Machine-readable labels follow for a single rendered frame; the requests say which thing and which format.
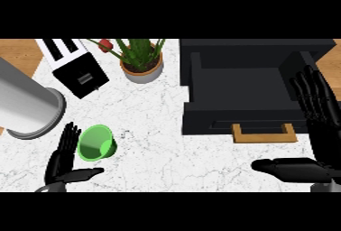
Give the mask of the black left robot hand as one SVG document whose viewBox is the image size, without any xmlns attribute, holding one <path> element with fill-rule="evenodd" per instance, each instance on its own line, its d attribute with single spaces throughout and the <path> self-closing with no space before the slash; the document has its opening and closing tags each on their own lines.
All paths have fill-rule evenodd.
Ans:
<svg viewBox="0 0 341 231">
<path fill-rule="evenodd" d="M 61 130 L 57 149 L 50 155 L 44 182 L 47 185 L 53 183 L 73 183 L 87 181 L 92 176 L 103 173 L 103 168 L 73 169 L 75 148 L 78 144 L 78 136 L 81 130 L 73 123 L 67 123 Z"/>
</svg>

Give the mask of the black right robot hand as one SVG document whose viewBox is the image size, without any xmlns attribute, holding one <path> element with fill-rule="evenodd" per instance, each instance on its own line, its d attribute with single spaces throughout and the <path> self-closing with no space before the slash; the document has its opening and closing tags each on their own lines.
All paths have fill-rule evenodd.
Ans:
<svg viewBox="0 0 341 231">
<path fill-rule="evenodd" d="M 307 133 L 314 160 L 262 159 L 252 169 L 283 182 L 333 183 L 341 186 L 341 108 L 320 72 L 309 66 L 289 79 L 307 119 Z"/>
</svg>

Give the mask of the green cup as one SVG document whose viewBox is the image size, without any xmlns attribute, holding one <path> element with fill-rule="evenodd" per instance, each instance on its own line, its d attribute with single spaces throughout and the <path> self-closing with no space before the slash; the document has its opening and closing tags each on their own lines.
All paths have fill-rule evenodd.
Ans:
<svg viewBox="0 0 341 231">
<path fill-rule="evenodd" d="M 116 141 L 106 125 L 92 125 L 79 135 L 76 153 L 87 162 L 109 158 L 116 152 Z"/>
</svg>

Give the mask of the dark grey open drawer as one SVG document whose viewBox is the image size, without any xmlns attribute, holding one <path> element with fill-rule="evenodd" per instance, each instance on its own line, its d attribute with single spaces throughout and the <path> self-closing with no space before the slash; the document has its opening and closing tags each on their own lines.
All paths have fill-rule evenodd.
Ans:
<svg viewBox="0 0 341 231">
<path fill-rule="evenodd" d="M 276 134 L 284 124 L 304 134 L 305 118 L 289 79 L 305 66 L 315 66 L 309 53 L 293 52 L 276 68 L 205 69 L 200 62 L 194 52 L 183 134 L 230 134 L 233 124 L 246 134 Z"/>
</svg>

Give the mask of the grey cylindrical container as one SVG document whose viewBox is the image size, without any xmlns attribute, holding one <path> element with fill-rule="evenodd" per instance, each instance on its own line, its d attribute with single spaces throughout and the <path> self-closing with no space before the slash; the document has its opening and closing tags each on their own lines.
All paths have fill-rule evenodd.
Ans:
<svg viewBox="0 0 341 231">
<path fill-rule="evenodd" d="M 32 140 L 57 125 L 66 101 L 0 58 L 0 126 L 17 139 Z"/>
</svg>

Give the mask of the black and white toaster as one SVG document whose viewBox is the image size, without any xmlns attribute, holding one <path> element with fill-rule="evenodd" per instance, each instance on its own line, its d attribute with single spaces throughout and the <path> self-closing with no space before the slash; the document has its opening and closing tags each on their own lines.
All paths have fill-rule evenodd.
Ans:
<svg viewBox="0 0 341 231">
<path fill-rule="evenodd" d="M 101 67 L 78 39 L 35 39 L 51 74 L 78 98 L 109 81 Z"/>
</svg>

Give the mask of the dark grey cabinet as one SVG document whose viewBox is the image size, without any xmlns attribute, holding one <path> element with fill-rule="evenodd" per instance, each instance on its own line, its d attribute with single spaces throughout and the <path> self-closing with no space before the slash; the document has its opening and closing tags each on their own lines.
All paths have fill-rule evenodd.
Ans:
<svg viewBox="0 0 341 231">
<path fill-rule="evenodd" d="M 188 84 L 191 53 L 203 69 L 276 68 L 295 51 L 317 61 L 333 46 L 332 39 L 181 39 L 180 84 Z"/>
</svg>

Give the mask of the potted green plant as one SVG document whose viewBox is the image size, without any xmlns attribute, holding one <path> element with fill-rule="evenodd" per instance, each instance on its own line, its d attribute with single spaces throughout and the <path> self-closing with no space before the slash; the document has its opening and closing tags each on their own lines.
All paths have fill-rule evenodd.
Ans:
<svg viewBox="0 0 341 231">
<path fill-rule="evenodd" d="M 109 52 L 119 58 L 119 67 L 132 83 L 146 84 L 159 77 L 163 69 L 160 49 L 165 39 L 157 39 L 156 43 L 152 43 L 149 39 L 128 39 L 129 45 L 116 39 L 121 52 L 113 51 L 113 44 L 107 39 L 98 42 L 91 39 L 88 41 L 98 46 L 103 52 Z"/>
</svg>

